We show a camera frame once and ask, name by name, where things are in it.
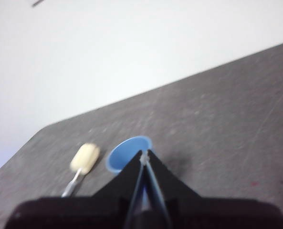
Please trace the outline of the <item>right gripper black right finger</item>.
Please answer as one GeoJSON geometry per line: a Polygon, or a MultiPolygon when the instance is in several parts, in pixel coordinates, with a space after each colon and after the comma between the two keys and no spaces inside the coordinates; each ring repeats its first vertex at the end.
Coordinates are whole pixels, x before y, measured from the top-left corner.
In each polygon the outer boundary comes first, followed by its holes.
{"type": "Polygon", "coordinates": [[[175,229],[283,229],[283,214],[254,199],[202,197],[179,180],[148,150],[149,174],[175,229]]]}

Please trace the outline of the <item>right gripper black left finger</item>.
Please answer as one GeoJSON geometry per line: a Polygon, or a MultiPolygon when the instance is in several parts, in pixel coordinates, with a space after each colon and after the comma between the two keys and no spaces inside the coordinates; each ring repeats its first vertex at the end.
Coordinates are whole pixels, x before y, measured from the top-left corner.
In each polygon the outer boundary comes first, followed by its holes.
{"type": "Polygon", "coordinates": [[[142,151],[92,196],[42,197],[19,204],[7,229],[122,228],[135,193],[142,151]]]}

